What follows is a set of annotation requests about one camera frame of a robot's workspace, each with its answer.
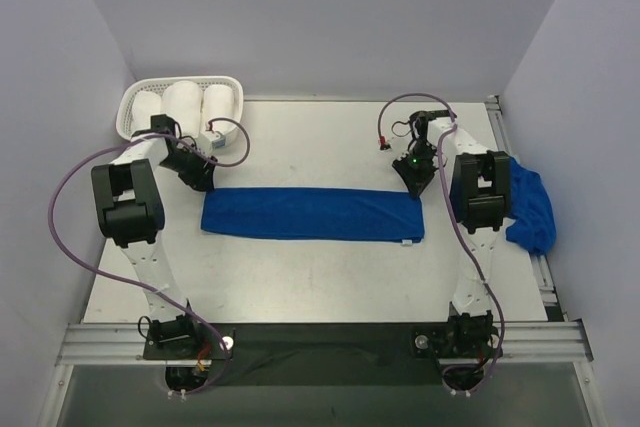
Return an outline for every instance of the cable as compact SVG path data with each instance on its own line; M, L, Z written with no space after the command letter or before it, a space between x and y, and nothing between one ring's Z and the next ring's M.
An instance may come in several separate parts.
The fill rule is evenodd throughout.
M198 356L196 357L196 366L200 369L200 372L204 372L205 370L204 365L202 365L202 359L209 355L209 352L211 352L211 344L207 340L204 343L204 347L200 352L198 352Z
M497 297L493 293L493 289L491 289L491 286L487 282L487 279L484 276L484 272L482 272L482 268L480 267L480 263L478 262L478 259L476 259L476 256L473 255L473 252L471 252L471 249L469 248L467 243L464 241L464 238L462 237L462 232L460 232L460 227L458 226L455 213L453 212L453 206L451 205L451 199L449 198L449 194L447 192L447 177L444 173L444 161L442 158L442 144L444 142L444 139L448 135L453 134L456 130L458 130L458 125L454 122L453 127L447 130L446 132L443 132L440 138L438 139L438 147L437 147L436 155L438 157L438 170L440 174L440 184L442 185L442 193L444 194L444 200L445 200L445 204L447 205L447 212L449 213L449 219L451 220L451 225L453 227L453 231L456 234L456 237L458 238L458 242L460 242L460 245L462 246L462 250L464 250L467 256L471 259L471 262L473 263L474 267L476 268L476 271L478 272L478 277L480 277L480 280L482 281L482 284L484 285L484 288L486 289L487 294L489 295L489 297L491 297L491 300L493 300L493 303L496 306L496 310L498 311L498 317L500 319L500 336L498 338L498 345L496 346L495 353L493 355L493 358L491 359L491 364L489 365L487 372L482 377L480 382L478 382L475 386L473 386L473 388L469 389L468 392L471 393L471 392L476 392L482 385L484 385L486 381L493 374L493 371L495 370L496 362L498 362L498 357L500 356L500 351L502 349L502 343L504 342L506 322L504 319L504 313L502 312L502 306L500 305L500 302L498 302ZM481 368L482 366L480 367L476 366L473 372L475 372L478 368ZM451 372L456 369L468 369L469 367L470 366L468 365L458 365L458 366L452 365L444 368L442 370L443 383L445 383L444 376L447 374L447 372Z
M249 134L248 134L247 130L239 122L236 122L233 119L229 119L229 118L226 118L226 117L220 117L220 118L213 119L213 120L226 120L228 122L231 122L232 124L235 124L242 131L242 133L244 134L245 138L247 139L247 148L246 148L245 154L242 156L242 158L240 160L238 160L236 162L231 162L229 164L223 164L221 162L218 162L218 161L215 161L215 160L212 160L212 159L208 159L207 157L205 157L204 155L200 154L195 149L193 149L187 142L185 142L184 140L178 139L177 137L175 137L175 136L173 136L171 134L155 133L155 134L144 135L143 137L141 137L139 139L136 139L136 140L131 141L131 142L127 142L127 143L125 143L123 145L118 145L116 147L109 147L107 149L102 149L102 150L90 155L89 157L85 158L84 160L80 161L75 167L73 167L62 178L62 180L60 181L58 186L55 188L55 190L53 192L53 195L51 196L51 200L49 201L49 207L47 209L47 223L48 223L48 226L49 226L49 232L51 233L51 237L53 237L53 241L56 243L58 248L69 259L71 259L73 262L78 264L80 267L88 270L89 272L93 272L96 275L101 275L102 277L106 277L107 279L115 280L117 282L122 282L124 284L133 285L135 287L139 287L141 289L153 292L154 294L156 294L158 297L160 297L162 300L164 300L168 304L172 305L173 307L175 307L176 309L180 310L181 312L184 312L186 315L190 316L191 318L193 318L194 320L196 320L197 322L202 324L218 340L218 342L220 343L220 347L222 348L222 350L224 352L224 355L225 355L225 362L224 362L224 365L222 367L222 370L220 372L218 372L216 375L214 375L213 377L208 378L207 381L202 386L187 392L186 394L188 394L188 395L196 394L196 393L199 393L199 392L204 392L209 387L211 387L211 386L215 385L216 383L218 383L220 381L220 379L226 374L227 369L229 368L230 356L229 356L229 349L227 349L227 346L224 343L224 341L222 339L222 335L220 334L220 332L218 332L215 329L215 327L210 325L205 319L200 317L198 314L196 314L189 307L183 307L182 305L180 305L175 300L171 299L167 295L165 295L162 292L158 291L152 285L149 285L149 284L146 284L144 282L137 281L137 280L133 280L133 279L128 279L126 277L121 277L119 275L111 274L109 272L104 272L104 271L100 270L98 267L94 267L93 265L91 265L91 264L85 262L84 260L82 260L81 258L79 258L76 254L74 254L65 245L65 243L60 238L60 235L58 234L58 230L57 230L55 222L54 222L53 214L54 214L56 202L58 201L58 197L60 196L60 192L62 192L62 189L64 188L64 186L67 184L67 182L69 182L69 179L71 179L71 177L73 177L76 174L76 172L78 172L82 167L87 165L92 160L97 159L98 157L101 157L103 155L106 155L106 154L109 154L109 153L112 153L112 152L118 152L118 151L121 151L121 150L125 150L128 147L132 147L134 145L139 144L140 142L144 142L144 141L149 140L149 139L162 138L162 139L171 140L173 142L177 142L177 143L179 143L181 145L186 146L190 151L192 151L194 154L196 154L198 157L200 157L201 159L205 160L209 164L217 165L219 167L235 167L236 165L240 165L249 156L249 151L251 150L251 141L249 139Z
M387 108L391 104L393 104L394 102L397 102L398 100L404 99L406 97L426 97L428 99L440 102L449 111L449 117L451 118L451 122L455 122L456 121L456 114L453 112L453 109L447 103L446 100L441 99L440 97L437 97L435 95L425 94L425 93L422 93L422 92L413 92L413 93L410 93L410 94L402 94L402 95L399 95L397 97L394 97L389 102L384 104L384 107L382 107L382 109L380 110L380 113L378 114L378 139L380 140L380 145L386 144L386 140L385 140L384 136L382 135L382 115L384 114L384 111L387 110Z
M407 135L409 135L411 133L411 127L409 127L409 130L407 130L407 132L405 134L400 135L400 134L396 133L396 131L393 130L393 128L398 124L400 124L400 125L409 125L409 122L402 122L401 120L396 120L393 124L391 124L391 133L393 135L395 135L396 137L406 137Z
M214 123L214 122L217 122L217 121L220 121L220 120L227 120L227 121L231 122L231 119L229 119L229 118L227 118L227 117L217 117L217 118L215 118L215 119L211 119L211 120L209 120L209 121L205 124L205 125L207 126L206 131L207 131L207 132L214 132L214 130L213 130L213 123Z
M198 143L196 142L196 139L194 139L192 136L183 135L183 136L181 136L179 138L180 138L180 140L185 140L185 139L191 140L191 142L193 142L193 144L191 144L191 147L193 147L196 150L198 149Z
M144 340L149 340L149 337L142 333L142 328L140 326L140 322L142 321L142 319L145 319L147 321L147 324L149 324L149 327L151 327L151 319L149 318L148 315L143 315L138 319L138 333L140 334L140 337L142 337Z

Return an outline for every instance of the blue towel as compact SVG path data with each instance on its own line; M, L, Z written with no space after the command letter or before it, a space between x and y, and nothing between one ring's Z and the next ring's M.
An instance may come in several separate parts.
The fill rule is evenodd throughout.
M229 188L207 193L202 230L257 239L420 242L422 204L406 192Z
M532 254L544 255L556 241L553 209L542 179L511 158L511 214L507 240Z

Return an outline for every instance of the screw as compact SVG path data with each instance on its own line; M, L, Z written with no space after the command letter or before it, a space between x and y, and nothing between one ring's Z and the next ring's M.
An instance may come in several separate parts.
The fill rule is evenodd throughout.
M426 335L419 335L415 340L416 347L420 350L424 350L429 347L429 339Z

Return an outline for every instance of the plastic basket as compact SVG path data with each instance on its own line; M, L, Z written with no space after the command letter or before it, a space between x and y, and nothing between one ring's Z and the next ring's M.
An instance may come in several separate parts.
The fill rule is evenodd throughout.
M242 105L244 103L242 85L236 79L225 76L200 76L200 77L161 77L157 79L145 79L136 82L122 96L120 102L120 108L118 108L118 116L116 117L116 130L120 137L126 140L131 140L131 121L133 116L131 115L131 106L133 105L133 99L135 95L141 90L147 90L149 92L155 92L158 95L162 95L165 89L179 80L190 80L200 86L202 91L210 85L226 85L233 90L234 103L233 107L236 112L236 118L240 122L242 118ZM231 132L234 132L237 127L234 126Z

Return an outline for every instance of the glass panel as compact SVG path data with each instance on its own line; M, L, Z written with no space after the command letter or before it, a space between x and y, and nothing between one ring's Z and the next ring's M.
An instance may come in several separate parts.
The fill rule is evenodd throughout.
M163 368L75 367L59 425L590 425L571 364L499 365L470 399L420 387L221 387L167 400Z

